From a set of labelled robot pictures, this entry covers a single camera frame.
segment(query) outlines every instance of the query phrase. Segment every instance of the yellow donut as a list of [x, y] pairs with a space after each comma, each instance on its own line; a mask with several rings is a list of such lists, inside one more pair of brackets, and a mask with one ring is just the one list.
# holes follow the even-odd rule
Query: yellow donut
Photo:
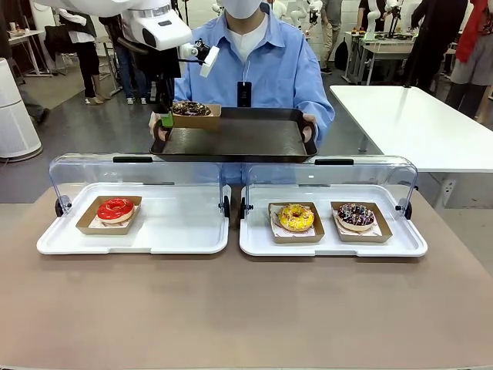
[[309, 207], [290, 204], [281, 210], [279, 220], [286, 230], [300, 233], [308, 230], [314, 224], [315, 215]]

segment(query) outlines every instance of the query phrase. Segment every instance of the black tray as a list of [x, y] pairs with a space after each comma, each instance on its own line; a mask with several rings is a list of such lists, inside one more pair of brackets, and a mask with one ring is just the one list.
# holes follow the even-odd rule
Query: black tray
[[151, 153], [176, 162], [302, 163], [317, 155], [314, 124], [297, 109], [223, 108], [220, 129], [168, 129], [166, 141], [154, 129]]

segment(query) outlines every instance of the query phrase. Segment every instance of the black backpack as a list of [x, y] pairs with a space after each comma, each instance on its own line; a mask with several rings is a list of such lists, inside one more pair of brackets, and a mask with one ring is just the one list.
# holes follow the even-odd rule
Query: black backpack
[[347, 50], [346, 38], [344, 38], [344, 41], [337, 47], [334, 57], [336, 68], [344, 71], [346, 69], [347, 58], [349, 58], [349, 51]]

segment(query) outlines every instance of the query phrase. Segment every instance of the gray shorts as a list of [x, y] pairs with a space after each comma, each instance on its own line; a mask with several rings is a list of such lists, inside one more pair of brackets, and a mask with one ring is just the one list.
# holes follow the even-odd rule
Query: gray shorts
[[461, 85], [493, 85], [493, 34], [479, 36], [467, 63], [456, 60], [451, 81]]

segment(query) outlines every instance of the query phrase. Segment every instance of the black id badge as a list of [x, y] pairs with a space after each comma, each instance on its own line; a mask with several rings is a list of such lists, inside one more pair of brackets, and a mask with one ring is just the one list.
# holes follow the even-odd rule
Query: black id badge
[[238, 82], [238, 107], [250, 108], [252, 106], [252, 83]]

